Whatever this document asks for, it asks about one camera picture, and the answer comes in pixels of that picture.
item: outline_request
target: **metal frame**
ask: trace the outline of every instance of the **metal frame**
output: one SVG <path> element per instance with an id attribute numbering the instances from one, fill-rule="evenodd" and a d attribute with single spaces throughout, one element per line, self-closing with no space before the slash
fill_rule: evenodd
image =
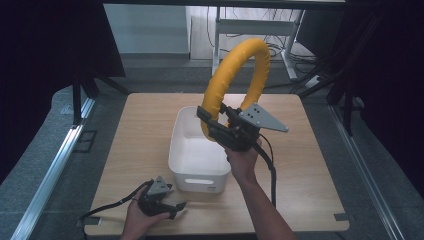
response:
<path id="1" fill-rule="evenodd" d="M 358 170 L 359 176 L 362 178 L 362 181 L 368 191 L 368 195 L 370 196 L 374 204 L 374 207 L 376 208 L 390 239 L 404 240 L 405 237 L 397 223 L 396 217 L 394 216 L 392 210 L 390 209 L 389 204 L 387 204 L 386 200 L 381 194 L 380 189 L 377 186 L 377 183 L 372 177 L 371 171 L 368 169 L 368 166 L 355 143 L 355 140 L 346 131 L 343 125 L 342 116 L 335 109 L 334 106 L 329 105 L 329 110 L 334 121 L 337 124 L 337 128 L 339 129 L 340 134 L 343 138 L 343 141 L 345 142 L 348 148 L 348 151 L 350 155 L 352 156 L 356 169 Z"/>
<path id="2" fill-rule="evenodd" d="M 54 187 L 66 166 L 69 156 L 84 128 L 85 121 L 91 112 L 95 101 L 88 98 L 81 108 L 81 123 L 73 126 L 65 137 L 56 157 L 54 158 L 46 176 L 35 193 L 31 203 L 29 204 L 24 216 L 22 217 L 18 227 L 11 239 L 22 240 L 29 239 L 35 225 L 48 201 Z"/>
<path id="3" fill-rule="evenodd" d="M 275 35 L 288 36 L 287 47 L 281 52 L 281 57 L 286 66 L 291 81 L 297 81 L 297 75 L 290 60 L 290 52 L 299 30 L 304 10 L 299 10 L 295 21 L 265 21 L 265 20 L 239 20 L 221 19 L 220 7 L 216 8 L 215 18 L 215 45 L 212 55 L 212 75 L 219 66 L 219 35 L 220 34 L 249 34 L 249 35 Z"/>

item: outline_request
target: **black curtain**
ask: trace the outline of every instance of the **black curtain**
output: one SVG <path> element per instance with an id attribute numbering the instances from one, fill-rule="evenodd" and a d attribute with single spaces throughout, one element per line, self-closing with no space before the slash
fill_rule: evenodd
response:
<path id="1" fill-rule="evenodd" d="M 43 124 L 58 90 L 78 78 L 125 76 L 103 4 L 0 2 L 0 179 Z"/>
<path id="2" fill-rule="evenodd" d="M 423 7 L 390 6 L 358 61 L 355 94 L 369 128 L 424 197 Z"/>

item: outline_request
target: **human hand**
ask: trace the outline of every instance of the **human hand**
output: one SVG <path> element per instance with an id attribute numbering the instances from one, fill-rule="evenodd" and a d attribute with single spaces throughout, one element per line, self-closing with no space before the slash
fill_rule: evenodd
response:
<path id="1" fill-rule="evenodd" d="M 259 146 L 262 145 L 260 139 L 257 140 Z M 256 184 L 255 164 L 258 159 L 258 152 L 254 148 L 250 148 L 245 152 L 236 152 L 228 147 L 221 145 L 228 156 L 231 172 L 239 185 Z"/>
<path id="2" fill-rule="evenodd" d="M 142 237 L 150 227 L 156 223 L 169 218 L 170 213 L 161 213 L 152 217 L 144 214 L 138 207 L 137 199 L 147 186 L 141 188 L 134 196 L 127 210 L 124 230 L 121 235 L 121 240 L 136 240 Z"/>

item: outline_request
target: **aluminum rail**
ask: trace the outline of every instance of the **aluminum rail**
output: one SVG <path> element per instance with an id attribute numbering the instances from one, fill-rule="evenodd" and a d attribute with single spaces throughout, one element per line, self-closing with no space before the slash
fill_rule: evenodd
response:
<path id="1" fill-rule="evenodd" d="M 397 223 L 396 217 L 381 194 L 380 189 L 372 177 L 372 174 L 368 169 L 368 166 L 365 163 L 365 160 L 359 151 L 354 139 L 349 136 L 348 132 L 345 130 L 340 113 L 336 111 L 334 106 L 330 105 L 329 109 L 390 239 L 404 240 L 405 237 Z"/>
<path id="2" fill-rule="evenodd" d="M 83 106 L 81 107 L 81 124 L 69 130 L 65 140 L 62 143 L 62 146 L 56 154 L 56 157 L 53 159 L 53 162 L 50 165 L 46 176 L 38 187 L 37 192 L 31 200 L 31 203 L 25 211 L 25 214 L 22 217 L 11 239 L 23 240 L 29 239 L 31 236 L 31 233 L 34 230 L 34 227 L 37 224 L 37 221 L 40 218 L 40 215 L 43 212 L 43 209 L 48 199 L 50 198 L 50 195 L 53 192 L 53 189 L 56 186 L 56 183 L 63 169 L 66 166 L 66 163 L 72 153 L 78 137 L 84 128 L 85 121 L 90 114 L 94 102 L 95 101 L 93 99 L 89 98 L 84 102 Z"/>

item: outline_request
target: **metal bracket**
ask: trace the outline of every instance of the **metal bracket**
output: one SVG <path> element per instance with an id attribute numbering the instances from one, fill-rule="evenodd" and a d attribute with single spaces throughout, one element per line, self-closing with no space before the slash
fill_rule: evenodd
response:
<path id="1" fill-rule="evenodd" d="M 278 119 L 269 114 L 258 103 L 254 103 L 246 110 L 239 113 L 239 116 L 245 122 L 259 128 L 266 128 L 280 132 L 288 132 L 289 128 L 281 123 Z"/>

